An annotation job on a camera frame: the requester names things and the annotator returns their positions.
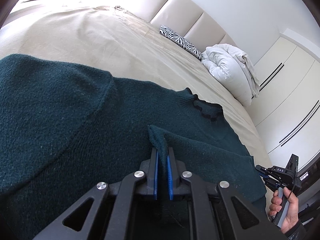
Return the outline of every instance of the gray handle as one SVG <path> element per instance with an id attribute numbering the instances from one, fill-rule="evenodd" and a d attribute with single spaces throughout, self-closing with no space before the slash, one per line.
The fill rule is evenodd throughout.
<path id="1" fill-rule="evenodd" d="M 287 216 L 288 209 L 289 209 L 289 201 L 287 200 L 286 196 L 283 194 L 283 188 L 278 188 L 279 194 L 278 197 L 282 198 L 282 209 L 276 214 L 275 218 L 273 219 L 273 223 L 278 226 L 279 228 L 282 227 L 283 221 Z"/>

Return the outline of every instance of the beige bedsheet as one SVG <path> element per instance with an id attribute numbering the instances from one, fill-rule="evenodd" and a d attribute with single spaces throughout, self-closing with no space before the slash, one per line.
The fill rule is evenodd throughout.
<path id="1" fill-rule="evenodd" d="M 226 120 L 254 156 L 271 161 L 242 105 L 194 56 L 124 10 L 79 8 L 21 17 L 0 30 L 0 58 L 12 53 L 108 70 L 116 77 L 152 81 L 165 88 L 189 87 L 200 99 L 222 105 Z M 266 194 L 267 206 L 271 191 Z"/>

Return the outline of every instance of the white wall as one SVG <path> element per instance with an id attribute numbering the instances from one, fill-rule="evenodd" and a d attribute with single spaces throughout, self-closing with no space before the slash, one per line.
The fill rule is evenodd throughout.
<path id="1" fill-rule="evenodd" d="M 301 0 L 192 0 L 246 51 L 253 64 L 286 28 L 320 47 L 320 28 Z"/>

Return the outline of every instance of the zebra print pillow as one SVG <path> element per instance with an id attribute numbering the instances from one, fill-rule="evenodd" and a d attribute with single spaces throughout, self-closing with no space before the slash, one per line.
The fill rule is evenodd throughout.
<path id="1" fill-rule="evenodd" d="M 159 33 L 165 37 L 167 37 L 169 40 L 173 41 L 174 43 L 178 44 L 181 48 L 185 49 L 187 52 L 195 56 L 197 59 L 202 60 L 202 54 L 201 52 L 189 41 L 187 41 L 185 38 L 181 37 L 179 34 L 171 30 L 170 28 L 161 25 Z"/>

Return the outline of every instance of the metal screw head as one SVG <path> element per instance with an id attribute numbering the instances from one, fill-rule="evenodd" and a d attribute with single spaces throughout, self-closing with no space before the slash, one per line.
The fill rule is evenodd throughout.
<path id="1" fill-rule="evenodd" d="M 183 176 L 184 178 L 190 178 L 190 177 L 192 176 L 192 173 L 191 173 L 191 171 L 184 171 L 184 172 L 182 173 L 182 176 Z"/>
<path id="2" fill-rule="evenodd" d="M 105 189 L 107 187 L 107 184 L 105 182 L 99 182 L 97 184 L 97 189 Z"/>
<path id="3" fill-rule="evenodd" d="M 229 182 L 227 182 L 227 181 L 225 181 L 225 180 L 221 181 L 221 182 L 219 183 L 219 185 L 220 185 L 220 187 L 222 187 L 222 188 L 227 188 L 227 187 L 230 186 Z"/>
<path id="4" fill-rule="evenodd" d="M 136 178 L 141 178 L 141 177 L 143 177 L 143 175 L 144 175 L 144 172 L 143 172 L 143 171 L 136 171 L 136 172 L 134 173 L 134 176 L 135 176 Z"/>

